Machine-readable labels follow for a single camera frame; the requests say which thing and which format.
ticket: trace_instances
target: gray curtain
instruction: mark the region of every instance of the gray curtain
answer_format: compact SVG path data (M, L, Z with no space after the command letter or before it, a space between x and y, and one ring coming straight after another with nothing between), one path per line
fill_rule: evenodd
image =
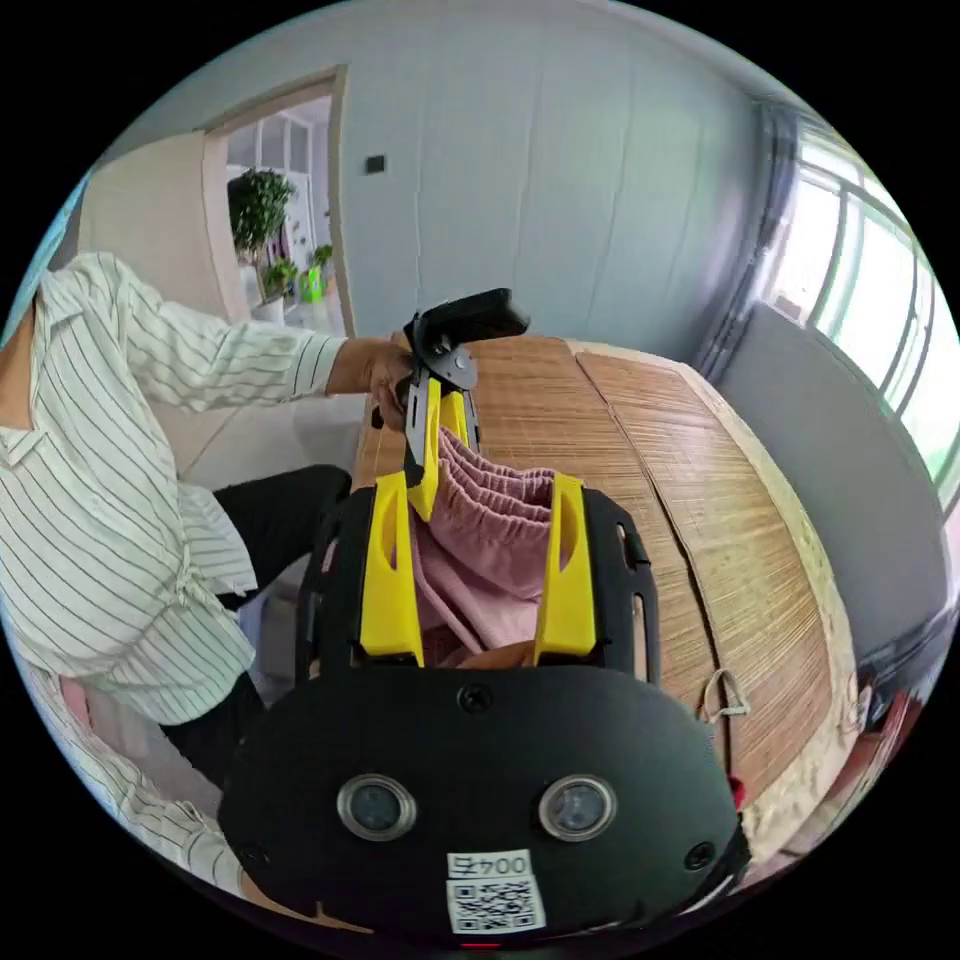
M756 244L734 274L727 308L714 321L694 362L695 369L714 385L719 383L750 322L760 268L779 235L797 181L799 115L771 103L758 104L758 110L764 203Z

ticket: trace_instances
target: striped shirt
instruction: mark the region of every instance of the striped shirt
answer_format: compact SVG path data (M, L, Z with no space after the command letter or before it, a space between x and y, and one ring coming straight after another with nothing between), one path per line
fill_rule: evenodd
M178 482L147 398L199 412L320 393L342 342L164 301L109 254L45 274L33 426L0 427L0 613L15 651L161 724L220 703L254 652L216 594L256 578L213 495Z
M18 665L54 743L104 810L154 853L227 893L245 896L240 862L219 826L192 803L164 798L134 764L78 722L56 677L19 658Z

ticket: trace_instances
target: camera lens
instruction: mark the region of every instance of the camera lens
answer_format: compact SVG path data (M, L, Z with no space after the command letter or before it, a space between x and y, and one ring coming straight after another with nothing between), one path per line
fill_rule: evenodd
M602 833L616 813L610 786L597 777L564 777L547 788L540 800L540 822L558 840L591 840Z
M364 840L395 840L413 826L417 806L396 780L362 774L341 787L337 813L343 825Z

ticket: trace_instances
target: hand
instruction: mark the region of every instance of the hand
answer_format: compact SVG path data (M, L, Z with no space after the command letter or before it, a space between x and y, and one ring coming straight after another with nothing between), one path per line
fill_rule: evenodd
M409 350L394 343L384 343L374 351L370 365L370 395L380 407L383 422L391 430L402 432L406 412L397 400L398 384L413 371Z
M513 670L515 667L532 667L534 642L526 640L506 647L495 647L483 653L467 657L457 666L458 670Z
M337 353L327 380L327 395L369 393L386 426L403 430L406 414L397 400L397 385L413 372L406 346L387 340L347 340Z

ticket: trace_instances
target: label sticker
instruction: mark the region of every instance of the label sticker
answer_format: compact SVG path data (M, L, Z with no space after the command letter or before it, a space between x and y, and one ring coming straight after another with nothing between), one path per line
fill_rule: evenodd
M523 933L547 925L529 850L447 854L447 910L454 933Z

